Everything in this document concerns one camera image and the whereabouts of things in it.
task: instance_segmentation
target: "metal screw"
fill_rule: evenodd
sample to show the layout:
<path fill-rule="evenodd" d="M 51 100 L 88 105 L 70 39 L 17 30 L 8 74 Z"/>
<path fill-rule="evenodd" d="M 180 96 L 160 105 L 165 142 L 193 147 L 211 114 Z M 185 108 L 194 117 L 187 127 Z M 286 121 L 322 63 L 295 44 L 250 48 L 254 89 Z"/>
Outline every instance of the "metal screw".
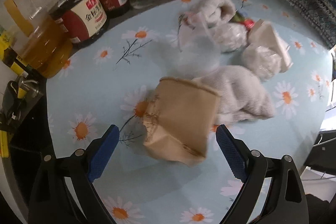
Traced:
<path fill-rule="evenodd" d="M 251 151 L 251 154 L 252 154 L 252 156 L 254 156 L 254 157 L 259 157 L 259 156 L 260 156 L 260 152 L 259 152 L 258 150 L 252 150 L 252 151 Z"/>
<path fill-rule="evenodd" d="M 44 161 L 50 161 L 51 160 L 51 155 L 46 155 L 44 157 Z"/>
<path fill-rule="evenodd" d="M 78 150 L 75 151 L 75 155 L 76 155 L 77 157 L 79 157 L 79 156 L 81 156 L 81 155 L 83 155 L 83 154 L 84 154 L 84 150 L 83 150 L 83 149 L 78 149 Z"/>
<path fill-rule="evenodd" d="M 289 156 L 289 155 L 286 155 L 286 156 L 284 157 L 284 159 L 285 159 L 285 161 L 288 161 L 288 162 L 291 162 L 291 161 L 292 161 L 292 157 Z"/>

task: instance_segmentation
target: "soy sauce jug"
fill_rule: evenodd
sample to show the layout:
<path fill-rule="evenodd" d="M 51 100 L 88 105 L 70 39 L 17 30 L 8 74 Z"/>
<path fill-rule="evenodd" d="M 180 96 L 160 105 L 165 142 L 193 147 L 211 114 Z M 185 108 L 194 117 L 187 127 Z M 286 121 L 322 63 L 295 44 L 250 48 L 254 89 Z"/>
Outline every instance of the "soy sauce jug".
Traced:
<path fill-rule="evenodd" d="M 92 44 L 107 30 L 108 19 L 99 0 L 53 1 L 49 14 L 75 47 Z"/>

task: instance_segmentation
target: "gray cloth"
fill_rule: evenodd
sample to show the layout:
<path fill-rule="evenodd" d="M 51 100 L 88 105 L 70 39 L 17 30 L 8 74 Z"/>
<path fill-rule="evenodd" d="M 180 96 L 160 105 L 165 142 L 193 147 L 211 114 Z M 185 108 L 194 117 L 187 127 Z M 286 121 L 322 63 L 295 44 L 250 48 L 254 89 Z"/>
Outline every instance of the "gray cloth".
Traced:
<path fill-rule="evenodd" d="M 275 109 L 270 95 L 258 77 L 242 66 L 219 67 L 194 81 L 209 85 L 221 94 L 215 124 L 229 126 L 246 119 L 274 117 Z"/>

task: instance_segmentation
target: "light blue tablecloth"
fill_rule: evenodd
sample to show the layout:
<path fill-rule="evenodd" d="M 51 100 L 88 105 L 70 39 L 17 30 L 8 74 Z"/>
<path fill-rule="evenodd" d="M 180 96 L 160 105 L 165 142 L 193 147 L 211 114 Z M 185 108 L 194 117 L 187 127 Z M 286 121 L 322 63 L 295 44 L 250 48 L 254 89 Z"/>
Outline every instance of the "light blue tablecloth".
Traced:
<path fill-rule="evenodd" d="M 117 223 L 219 223 L 241 187 L 219 150 L 214 132 L 209 135 L 207 159 L 193 168 L 152 159 L 142 146 L 141 102 L 167 75 L 153 61 L 151 47 L 157 38 L 175 43 L 179 13 L 198 1 L 175 0 L 126 20 L 77 52 L 47 81 L 49 127 L 57 157 L 87 147 L 111 124 L 121 128 L 135 116 L 123 128 L 102 177 L 94 182 Z M 292 155 L 300 168 L 324 117 L 331 55 L 315 31 L 285 2 L 232 1 L 254 20 L 273 22 L 291 46 L 294 65 L 263 83 L 277 107 L 276 116 L 239 122 L 229 130 L 265 156 Z M 240 51 L 223 54 L 221 63 L 239 64 L 239 58 Z M 266 181 L 252 217 L 260 213 L 268 185 Z"/>

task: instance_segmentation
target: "red logo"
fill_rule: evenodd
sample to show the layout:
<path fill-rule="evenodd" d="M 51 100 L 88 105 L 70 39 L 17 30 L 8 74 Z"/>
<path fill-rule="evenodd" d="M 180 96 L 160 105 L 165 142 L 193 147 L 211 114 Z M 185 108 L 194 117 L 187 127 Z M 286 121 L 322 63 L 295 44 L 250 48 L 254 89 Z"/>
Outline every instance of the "red logo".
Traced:
<path fill-rule="evenodd" d="M 86 7 L 91 10 L 97 4 L 96 0 L 88 0 L 86 2 Z"/>

